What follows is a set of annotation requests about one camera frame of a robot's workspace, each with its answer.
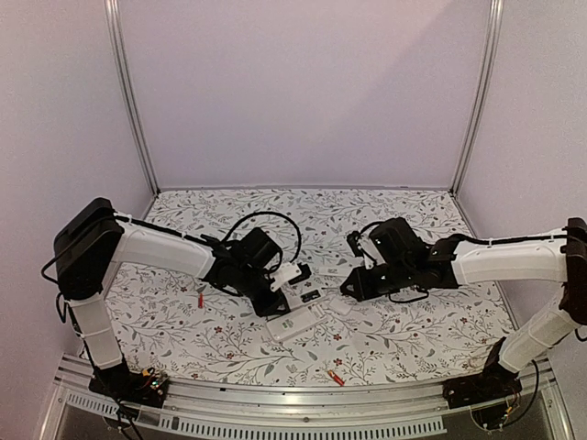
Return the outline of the black battery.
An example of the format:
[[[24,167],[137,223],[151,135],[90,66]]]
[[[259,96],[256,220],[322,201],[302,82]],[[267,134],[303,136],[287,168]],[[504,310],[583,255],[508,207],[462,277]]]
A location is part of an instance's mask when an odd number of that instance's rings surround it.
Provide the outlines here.
[[[320,296],[321,296],[321,293],[319,290],[309,291],[309,292],[301,295],[301,301],[302,301],[302,303],[309,303],[309,302],[319,298]]]

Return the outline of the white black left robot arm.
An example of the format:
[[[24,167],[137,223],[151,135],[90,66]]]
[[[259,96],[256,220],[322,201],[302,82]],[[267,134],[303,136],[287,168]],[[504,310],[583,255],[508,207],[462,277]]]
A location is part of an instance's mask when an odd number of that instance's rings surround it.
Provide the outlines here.
[[[87,204],[53,241],[41,276],[54,283],[102,384],[117,398],[137,387],[105,305],[105,289],[125,266],[181,274],[249,301],[259,317],[290,306],[275,285],[281,248],[260,228],[242,238],[191,236],[117,212],[106,198]]]

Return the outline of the white battery compartment cover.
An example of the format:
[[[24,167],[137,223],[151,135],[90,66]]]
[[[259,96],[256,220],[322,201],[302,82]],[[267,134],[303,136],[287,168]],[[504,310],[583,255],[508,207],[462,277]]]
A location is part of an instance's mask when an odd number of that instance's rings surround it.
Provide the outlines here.
[[[351,310],[352,310],[352,306],[348,303],[346,303],[345,301],[343,301],[342,299],[335,297],[333,298],[327,305],[328,309],[340,316],[346,316],[348,315]]]

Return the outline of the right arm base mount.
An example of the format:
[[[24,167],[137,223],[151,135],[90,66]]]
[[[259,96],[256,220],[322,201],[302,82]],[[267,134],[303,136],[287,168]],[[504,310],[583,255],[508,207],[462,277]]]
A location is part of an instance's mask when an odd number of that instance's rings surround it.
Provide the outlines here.
[[[449,408],[468,407],[473,422],[485,431],[505,427],[521,391],[518,375],[508,371],[483,371],[442,383],[442,396]]]

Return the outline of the white battery holder box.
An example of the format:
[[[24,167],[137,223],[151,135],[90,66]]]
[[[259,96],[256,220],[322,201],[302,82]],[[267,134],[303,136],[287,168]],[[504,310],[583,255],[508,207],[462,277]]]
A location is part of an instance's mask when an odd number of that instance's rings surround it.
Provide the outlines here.
[[[282,291],[292,309],[325,299],[325,294],[321,289],[298,290],[294,286],[285,285],[282,287]]]

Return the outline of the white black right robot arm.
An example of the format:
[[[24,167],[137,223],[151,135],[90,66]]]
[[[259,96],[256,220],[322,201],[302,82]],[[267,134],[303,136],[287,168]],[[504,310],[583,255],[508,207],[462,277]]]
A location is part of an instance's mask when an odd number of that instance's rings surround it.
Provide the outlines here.
[[[479,239],[453,234],[428,244],[402,217],[376,223],[367,242],[348,236],[353,253],[365,258],[342,283],[343,295],[364,302],[414,287],[458,289],[486,281],[552,281],[554,299],[497,344],[474,391],[484,400],[506,389],[510,375],[586,324],[586,223],[571,217],[550,232]]]

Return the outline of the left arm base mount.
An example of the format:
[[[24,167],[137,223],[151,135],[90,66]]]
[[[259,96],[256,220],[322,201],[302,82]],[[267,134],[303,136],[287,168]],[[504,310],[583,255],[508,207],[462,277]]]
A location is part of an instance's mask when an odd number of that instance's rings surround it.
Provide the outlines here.
[[[144,375],[131,371],[127,363],[112,368],[94,368],[89,391],[111,398],[115,402],[131,402],[161,408],[167,396],[169,383],[159,373]]]

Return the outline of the white remote control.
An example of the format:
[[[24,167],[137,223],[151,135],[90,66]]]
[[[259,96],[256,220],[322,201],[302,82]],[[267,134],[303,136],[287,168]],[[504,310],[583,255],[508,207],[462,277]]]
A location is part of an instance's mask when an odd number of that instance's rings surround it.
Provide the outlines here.
[[[266,327],[273,340],[283,342],[325,322],[326,319],[327,314],[319,304],[309,304],[268,321]]]

